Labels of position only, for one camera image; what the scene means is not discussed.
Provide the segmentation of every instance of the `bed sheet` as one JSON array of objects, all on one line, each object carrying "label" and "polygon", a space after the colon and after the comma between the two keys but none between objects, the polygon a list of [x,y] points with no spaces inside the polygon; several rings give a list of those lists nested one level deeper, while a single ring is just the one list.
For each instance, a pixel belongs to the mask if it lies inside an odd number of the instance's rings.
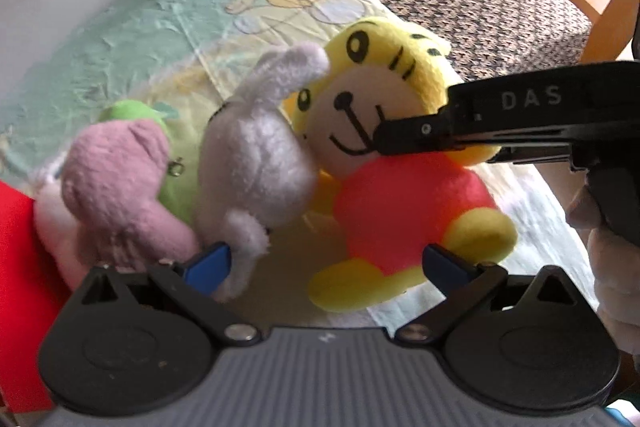
[{"label": "bed sheet", "polygon": [[[189,201],[204,126],[262,52],[301,40],[326,42],[368,15],[395,17],[377,0],[119,0],[46,63],[32,67],[20,89],[0,102],[0,178],[32,192],[38,170],[82,127],[116,100],[137,98],[164,113],[172,154],[186,166],[178,191]],[[584,247],[538,172],[511,165],[481,166],[478,172],[520,232],[504,265],[534,273],[544,264],[559,264],[594,302]],[[188,219],[188,205],[182,211]],[[306,283],[345,255],[339,236],[315,234],[300,219],[273,235],[270,255],[231,308],[262,327],[393,330],[442,299],[425,283],[358,313],[322,312],[306,298]]]}]

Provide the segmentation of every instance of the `human hand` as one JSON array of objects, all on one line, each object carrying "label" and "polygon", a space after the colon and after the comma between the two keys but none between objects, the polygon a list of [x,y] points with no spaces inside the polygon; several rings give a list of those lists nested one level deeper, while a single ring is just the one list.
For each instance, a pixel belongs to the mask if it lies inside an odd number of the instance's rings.
[{"label": "human hand", "polygon": [[600,302],[598,316],[619,349],[640,355],[640,248],[603,222],[587,187],[567,208],[566,221],[574,229],[591,230],[587,252]]}]

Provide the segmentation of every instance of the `yellow plush foot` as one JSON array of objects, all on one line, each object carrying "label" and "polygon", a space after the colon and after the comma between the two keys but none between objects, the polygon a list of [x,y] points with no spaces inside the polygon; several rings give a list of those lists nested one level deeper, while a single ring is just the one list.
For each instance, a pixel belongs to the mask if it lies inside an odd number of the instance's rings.
[{"label": "yellow plush foot", "polygon": [[493,158],[499,150],[500,147],[495,145],[472,145],[460,151],[447,151],[445,154],[454,163],[470,167]]},{"label": "yellow plush foot", "polygon": [[442,246],[473,264],[498,263],[517,240],[516,227],[507,215],[494,208],[473,208],[449,225]]},{"label": "yellow plush foot", "polygon": [[319,271],[307,291],[311,302],[328,312],[356,311],[387,301],[425,281],[416,266],[385,276],[364,259],[349,259]]}]

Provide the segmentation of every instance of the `patterned cloth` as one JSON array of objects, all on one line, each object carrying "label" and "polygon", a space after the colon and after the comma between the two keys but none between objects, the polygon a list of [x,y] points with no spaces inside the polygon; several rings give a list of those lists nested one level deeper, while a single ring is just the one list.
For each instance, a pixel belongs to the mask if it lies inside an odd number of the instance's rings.
[{"label": "patterned cloth", "polygon": [[590,20],[569,0],[381,0],[448,39],[465,80],[575,64]]}]

